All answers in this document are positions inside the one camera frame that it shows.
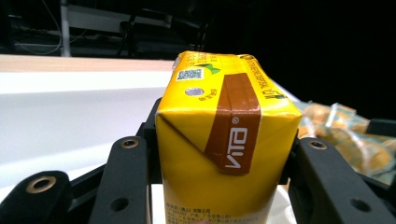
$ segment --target yellow juice box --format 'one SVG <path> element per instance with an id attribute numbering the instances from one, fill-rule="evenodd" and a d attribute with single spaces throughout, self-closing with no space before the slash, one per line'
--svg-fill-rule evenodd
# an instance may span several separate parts
<path id="1" fill-rule="evenodd" d="M 180 53 L 156 113 L 166 223 L 265 223 L 301 116 L 253 56 Z"/>

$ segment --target black machine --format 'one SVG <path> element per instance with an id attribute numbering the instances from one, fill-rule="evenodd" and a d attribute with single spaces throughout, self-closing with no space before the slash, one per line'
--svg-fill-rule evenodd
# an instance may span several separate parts
<path id="1" fill-rule="evenodd" d="M 72 181 L 60 171 L 22 180 L 0 204 L 0 223 L 150 223 L 149 186 L 162 183 L 159 102 L 136 136 L 114 143 L 105 165 Z M 357 174 L 321 139 L 295 139 L 279 184 L 289 181 L 298 223 L 396 223 L 396 181 L 388 186 Z"/>

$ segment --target round sticker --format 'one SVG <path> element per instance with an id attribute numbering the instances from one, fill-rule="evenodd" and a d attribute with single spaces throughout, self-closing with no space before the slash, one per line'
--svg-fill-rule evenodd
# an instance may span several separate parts
<path id="1" fill-rule="evenodd" d="M 204 94 L 204 90 L 202 90 L 201 88 L 188 88 L 185 92 L 189 96 L 200 96 Z"/>

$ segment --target qr code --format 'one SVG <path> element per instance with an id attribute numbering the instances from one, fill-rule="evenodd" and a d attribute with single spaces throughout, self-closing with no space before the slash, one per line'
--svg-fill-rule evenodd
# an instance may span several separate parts
<path id="1" fill-rule="evenodd" d="M 204 78 L 204 69 L 197 68 L 178 72 L 176 81 Z"/>

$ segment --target snack package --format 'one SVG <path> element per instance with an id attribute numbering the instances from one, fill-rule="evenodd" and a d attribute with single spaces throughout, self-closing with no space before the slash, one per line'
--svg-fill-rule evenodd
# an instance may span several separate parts
<path id="1" fill-rule="evenodd" d="M 356 172 L 388 185 L 391 183 L 396 174 L 396 138 L 367 134 L 370 120 L 360 117 L 355 109 L 348 106 L 338 103 L 330 106 L 295 104 L 303 112 L 299 129 L 310 131 L 299 134 L 299 138 L 315 135 L 325 139 Z"/>

